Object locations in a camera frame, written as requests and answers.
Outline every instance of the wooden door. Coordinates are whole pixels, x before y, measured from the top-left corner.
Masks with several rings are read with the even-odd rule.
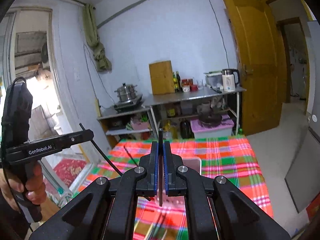
[[[242,128],[250,135],[277,127],[281,115],[278,35],[270,7],[260,0],[223,0],[238,46]]]

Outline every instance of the stainless steel pot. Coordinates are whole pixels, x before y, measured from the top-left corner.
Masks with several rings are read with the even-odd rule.
[[[123,83],[122,86],[115,91],[117,93],[117,96],[119,97],[120,102],[135,99],[137,97],[135,90],[136,86],[137,85],[126,85],[125,83]]]

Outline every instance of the black rod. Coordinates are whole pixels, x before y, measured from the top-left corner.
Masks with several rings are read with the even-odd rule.
[[[127,148],[125,146],[123,146],[124,150],[127,152],[127,155],[129,155],[130,159],[134,162],[134,164],[138,167],[139,165],[137,164],[137,162],[134,160],[134,158],[132,158],[131,154],[128,152]]]
[[[85,128],[83,127],[82,123],[79,123],[81,129],[84,131]],[[119,169],[109,160],[109,158],[103,153],[103,151],[99,148],[99,146],[94,142],[94,140],[91,140],[93,146],[98,150],[98,152],[102,155],[102,157],[110,164],[110,166],[120,175],[122,176],[122,172],[119,171]]]

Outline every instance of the plastic storage box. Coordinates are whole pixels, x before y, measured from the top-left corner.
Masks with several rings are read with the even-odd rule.
[[[222,119],[229,118],[227,114],[222,116]],[[231,119],[222,121],[222,123],[213,128],[202,127],[199,119],[191,120],[191,129],[195,135],[195,139],[227,137],[232,135],[234,123]]]
[[[220,88],[221,86],[223,86],[221,71],[212,71],[205,74],[205,82],[207,83],[207,85],[212,86],[212,88]]]
[[[193,113],[193,105],[190,101],[181,101],[181,113],[184,115],[189,115]]]

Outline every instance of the door handle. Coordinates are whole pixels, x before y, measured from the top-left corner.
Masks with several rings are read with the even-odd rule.
[[[243,69],[244,69],[244,78],[245,80],[247,80],[248,76],[253,75],[253,69],[248,70],[246,64],[243,64]]]

